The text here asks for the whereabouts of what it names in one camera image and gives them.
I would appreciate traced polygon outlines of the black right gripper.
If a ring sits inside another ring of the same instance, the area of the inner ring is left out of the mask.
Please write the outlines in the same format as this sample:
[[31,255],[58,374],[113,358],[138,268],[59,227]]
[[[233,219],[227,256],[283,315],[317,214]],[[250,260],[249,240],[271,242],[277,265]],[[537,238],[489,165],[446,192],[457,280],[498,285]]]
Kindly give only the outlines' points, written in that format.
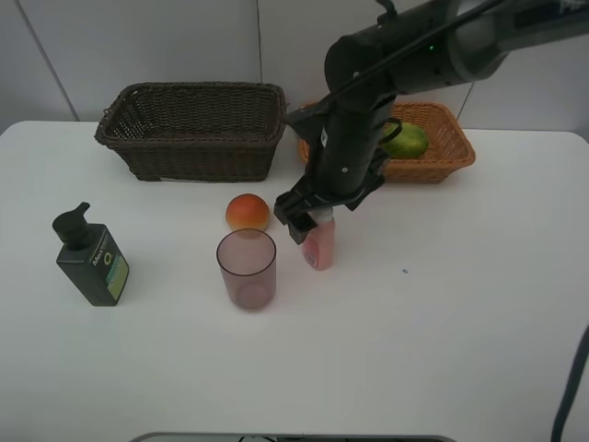
[[317,227],[310,214],[321,206],[349,202],[364,186],[387,120],[386,110],[295,110],[285,122],[309,145],[303,178],[277,197],[274,214],[296,244]]

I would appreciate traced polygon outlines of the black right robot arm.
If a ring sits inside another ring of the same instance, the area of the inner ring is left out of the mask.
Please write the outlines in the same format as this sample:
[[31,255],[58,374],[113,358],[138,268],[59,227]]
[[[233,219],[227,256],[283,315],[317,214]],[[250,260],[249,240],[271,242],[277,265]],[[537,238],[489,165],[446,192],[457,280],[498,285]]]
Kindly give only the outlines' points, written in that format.
[[374,26],[339,38],[324,63],[329,93],[284,120],[309,146],[303,177],[274,214],[302,243],[314,211],[357,208],[383,183],[383,128],[400,95],[493,75],[513,51],[584,35],[584,1],[430,1],[405,12],[391,2]]

